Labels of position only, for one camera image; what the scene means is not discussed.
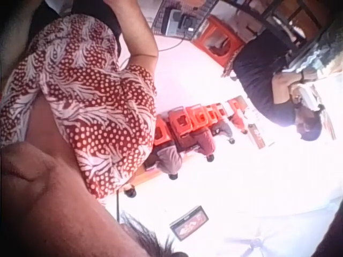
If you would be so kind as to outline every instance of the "polka dot fabric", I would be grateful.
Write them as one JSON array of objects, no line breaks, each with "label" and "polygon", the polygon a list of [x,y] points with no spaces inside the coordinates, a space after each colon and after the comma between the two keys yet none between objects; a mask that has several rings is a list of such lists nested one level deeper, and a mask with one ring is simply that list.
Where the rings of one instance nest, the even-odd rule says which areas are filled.
[{"label": "polka dot fabric", "polygon": [[153,78],[140,66],[118,70],[117,43],[102,22],[73,15],[34,38],[2,96],[2,146],[25,141],[39,92],[96,198],[113,194],[150,154],[156,122]]}]

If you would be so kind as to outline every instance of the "leaf pattern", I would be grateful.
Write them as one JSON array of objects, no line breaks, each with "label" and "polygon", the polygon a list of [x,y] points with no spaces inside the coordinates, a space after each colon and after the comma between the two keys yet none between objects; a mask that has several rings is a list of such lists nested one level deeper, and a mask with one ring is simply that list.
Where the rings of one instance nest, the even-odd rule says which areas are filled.
[{"label": "leaf pattern", "polygon": [[32,106],[43,93],[99,200],[131,178],[154,139],[153,79],[140,66],[119,71],[116,49],[100,21],[78,14],[58,19],[33,39],[1,100],[3,147],[25,140]]}]

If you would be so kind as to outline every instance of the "red and white patterned dress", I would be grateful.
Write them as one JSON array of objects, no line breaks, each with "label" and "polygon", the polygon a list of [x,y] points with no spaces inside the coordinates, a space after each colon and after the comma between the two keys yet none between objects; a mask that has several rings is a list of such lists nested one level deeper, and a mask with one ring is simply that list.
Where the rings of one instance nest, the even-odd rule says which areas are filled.
[{"label": "red and white patterned dress", "polygon": [[99,20],[78,14],[47,26],[2,95],[2,147],[25,141],[43,92],[90,193],[113,194],[150,154],[156,121],[152,76],[135,65],[119,71],[117,59],[116,39]]}]

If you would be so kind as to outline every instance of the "black shirt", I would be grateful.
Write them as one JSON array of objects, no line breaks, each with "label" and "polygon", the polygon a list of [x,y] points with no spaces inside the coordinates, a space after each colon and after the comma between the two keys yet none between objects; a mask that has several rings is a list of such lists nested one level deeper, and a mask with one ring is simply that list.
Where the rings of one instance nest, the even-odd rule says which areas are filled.
[{"label": "black shirt", "polygon": [[272,79],[286,66],[288,48],[274,34],[265,30],[249,41],[233,62],[233,70],[255,108],[280,126],[295,123],[291,100],[274,104]]}]

